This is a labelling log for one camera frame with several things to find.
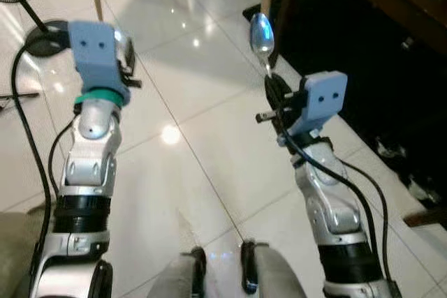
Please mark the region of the shiny metal spoon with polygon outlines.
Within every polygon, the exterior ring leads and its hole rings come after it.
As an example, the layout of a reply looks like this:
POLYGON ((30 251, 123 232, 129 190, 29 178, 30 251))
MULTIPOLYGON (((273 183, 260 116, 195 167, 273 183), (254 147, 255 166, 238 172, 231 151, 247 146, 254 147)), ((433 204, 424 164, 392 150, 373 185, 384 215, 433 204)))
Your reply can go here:
POLYGON ((270 57, 274 53, 275 39, 270 20, 263 12, 255 13, 250 20, 249 45, 259 64, 265 69, 266 77, 271 77, 270 57))

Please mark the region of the black standing fan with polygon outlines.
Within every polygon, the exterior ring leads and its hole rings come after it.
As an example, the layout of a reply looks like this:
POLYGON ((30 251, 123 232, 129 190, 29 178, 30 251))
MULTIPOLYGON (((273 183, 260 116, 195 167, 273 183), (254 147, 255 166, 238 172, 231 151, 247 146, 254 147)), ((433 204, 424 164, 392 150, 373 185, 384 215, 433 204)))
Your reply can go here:
POLYGON ((51 57, 69 48, 69 23, 65 20, 42 21, 28 0, 0 0, 0 3, 16 3, 22 6, 35 27, 24 39, 26 51, 35 57, 51 57))

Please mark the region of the thin black rod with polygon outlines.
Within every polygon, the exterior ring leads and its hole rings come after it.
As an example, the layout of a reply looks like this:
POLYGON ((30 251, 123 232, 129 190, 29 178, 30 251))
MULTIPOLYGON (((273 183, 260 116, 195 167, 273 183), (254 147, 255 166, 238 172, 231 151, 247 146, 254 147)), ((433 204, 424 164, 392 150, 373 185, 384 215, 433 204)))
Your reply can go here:
POLYGON ((3 112, 4 109, 9 106, 8 101, 15 99, 25 99, 25 98, 38 98, 41 96, 39 93, 21 93, 21 94, 0 94, 0 112, 3 112))

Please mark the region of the grey robot right leg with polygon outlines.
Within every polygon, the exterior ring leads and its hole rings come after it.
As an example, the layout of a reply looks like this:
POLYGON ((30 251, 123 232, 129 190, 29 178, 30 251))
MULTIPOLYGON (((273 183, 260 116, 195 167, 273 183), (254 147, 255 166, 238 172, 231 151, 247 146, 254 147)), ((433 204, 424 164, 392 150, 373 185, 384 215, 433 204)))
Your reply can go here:
POLYGON ((264 241, 246 239, 240 245, 242 289, 256 298, 307 298, 284 256, 264 241))

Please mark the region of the grey robot leg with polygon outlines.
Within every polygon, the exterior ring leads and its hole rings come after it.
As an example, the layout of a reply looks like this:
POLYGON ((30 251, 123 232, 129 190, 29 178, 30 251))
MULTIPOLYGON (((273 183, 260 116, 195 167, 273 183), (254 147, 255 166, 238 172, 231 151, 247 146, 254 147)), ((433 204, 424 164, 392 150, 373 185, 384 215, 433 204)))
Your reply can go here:
POLYGON ((202 247, 180 253, 157 276, 147 298, 205 298, 207 260, 202 247))
POLYGON ((264 241, 246 239, 240 245, 242 289, 256 298, 307 298, 284 256, 264 241))

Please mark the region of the brown wooden furniture leg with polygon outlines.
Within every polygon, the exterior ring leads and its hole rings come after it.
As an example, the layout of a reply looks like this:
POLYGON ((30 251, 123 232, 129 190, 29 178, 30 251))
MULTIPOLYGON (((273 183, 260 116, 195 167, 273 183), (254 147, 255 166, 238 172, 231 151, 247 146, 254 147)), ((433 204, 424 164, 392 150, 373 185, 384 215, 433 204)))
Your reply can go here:
POLYGON ((403 222, 410 228, 425 227, 425 225, 441 225, 446 228, 447 211, 443 207, 425 209, 409 213, 402 218, 403 222))

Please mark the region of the grey robot left leg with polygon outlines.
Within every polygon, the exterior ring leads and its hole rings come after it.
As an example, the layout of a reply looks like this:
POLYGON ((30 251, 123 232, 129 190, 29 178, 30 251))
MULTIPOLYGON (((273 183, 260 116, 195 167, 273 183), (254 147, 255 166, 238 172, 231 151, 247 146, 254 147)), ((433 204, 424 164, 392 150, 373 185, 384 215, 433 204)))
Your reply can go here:
POLYGON ((147 298, 205 298, 207 260, 202 247, 180 253, 157 276, 147 298))

